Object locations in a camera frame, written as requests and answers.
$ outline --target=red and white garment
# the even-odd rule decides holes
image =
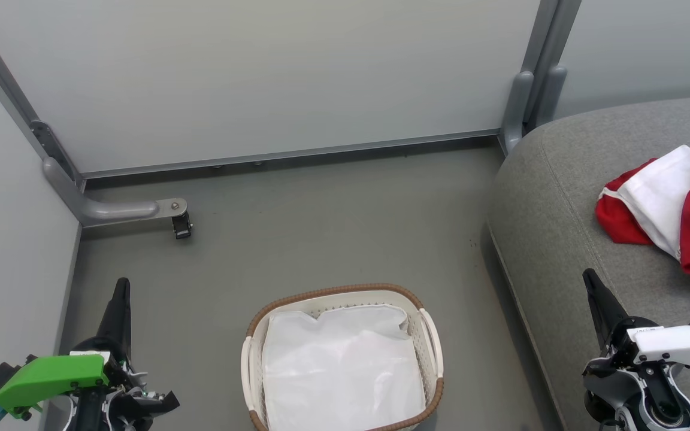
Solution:
[[[657,245],[690,274],[690,148],[682,145],[606,184],[595,208],[613,242]]]

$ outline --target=white cloth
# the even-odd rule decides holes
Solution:
[[[690,147],[680,147],[655,159],[613,192],[651,241],[680,261],[680,223],[685,196],[690,191]]]
[[[389,305],[273,314],[263,346],[271,431],[363,431],[425,409],[405,311]]]

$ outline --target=gray ottoman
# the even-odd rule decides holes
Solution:
[[[553,402],[569,431],[597,429],[580,374],[599,354],[582,281],[595,268],[628,313],[690,324],[690,276],[654,246],[614,244],[594,208],[619,174],[690,146],[690,99],[598,110],[548,123],[504,161],[488,214]],[[690,397],[690,371],[679,377]]]

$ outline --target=basket rim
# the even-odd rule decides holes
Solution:
[[[249,324],[249,329],[247,329],[247,336],[255,336],[255,331],[260,321],[268,313],[280,306],[290,305],[290,303],[306,301],[313,298],[320,298],[322,296],[337,295],[341,293],[351,293],[351,292],[369,292],[369,291],[391,291],[405,296],[408,300],[413,303],[414,306],[419,310],[424,308],[422,302],[416,297],[409,289],[405,287],[398,286],[397,284],[389,283],[370,283],[370,284],[349,284],[348,286],[340,287],[329,287],[328,289],[319,289],[317,291],[306,292],[298,295],[288,296],[276,301],[269,303],[255,314],[252,322]]]
[[[290,305],[290,303],[306,301],[313,298],[320,298],[322,296],[337,295],[342,293],[350,292],[369,292],[369,291],[391,291],[405,296],[408,300],[413,303],[418,310],[424,309],[422,302],[416,297],[409,289],[405,287],[398,286],[397,284],[389,283],[369,283],[369,284],[349,284],[348,286],[340,287],[329,287],[328,289],[320,289],[317,291],[307,292],[299,295],[292,295],[286,298],[282,298],[269,303],[255,314],[255,318],[249,324],[249,329],[247,329],[247,337],[254,338],[257,326],[260,325],[260,321],[268,315],[271,311],[280,306]],[[435,381],[435,393],[433,393],[433,398],[430,403],[425,407],[419,415],[412,417],[401,422],[391,423],[391,425],[380,426],[379,428],[370,429],[368,431],[399,431],[400,429],[408,428],[410,426],[418,425],[422,421],[428,419],[430,415],[435,412],[438,408],[438,404],[441,403],[441,395],[443,395],[443,377],[439,377]],[[268,431],[268,428],[260,420],[260,415],[256,410],[249,410],[249,419],[252,420],[252,424],[257,428],[258,431]]]

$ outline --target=white basket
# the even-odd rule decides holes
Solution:
[[[425,390],[425,410],[421,414],[399,423],[381,426],[373,431],[414,429],[435,411],[443,393],[443,353],[438,340],[438,331],[435,329],[430,314],[422,308],[422,303],[414,294],[401,286],[356,284],[274,301],[260,310],[252,320],[241,349],[241,385],[244,387],[244,401],[249,409],[249,417],[258,431],[268,431],[265,391],[262,385],[262,349],[270,315],[279,311],[304,311],[318,318],[326,310],[373,303],[398,306],[408,315],[408,334],[414,343]],[[321,429],[327,428],[329,427],[325,423],[321,424]]]

